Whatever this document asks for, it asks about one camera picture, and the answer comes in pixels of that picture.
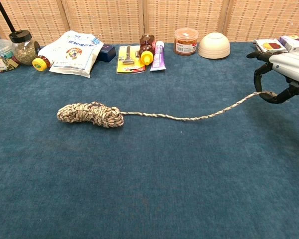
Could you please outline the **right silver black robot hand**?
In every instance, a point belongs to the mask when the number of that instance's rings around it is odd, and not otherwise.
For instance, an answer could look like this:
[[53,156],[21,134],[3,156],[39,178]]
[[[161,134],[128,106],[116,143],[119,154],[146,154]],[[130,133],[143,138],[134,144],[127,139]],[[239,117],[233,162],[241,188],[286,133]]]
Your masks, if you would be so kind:
[[[293,96],[299,95],[299,52],[284,53],[253,51],[247,58],[256,58],[264,62],[260,68],[254,71],[254,86],[260,97],[271,104],[281,104]],[[276,71],[285,77],[289,87],[275,95],[262,91],[262,76],[270,71]]]

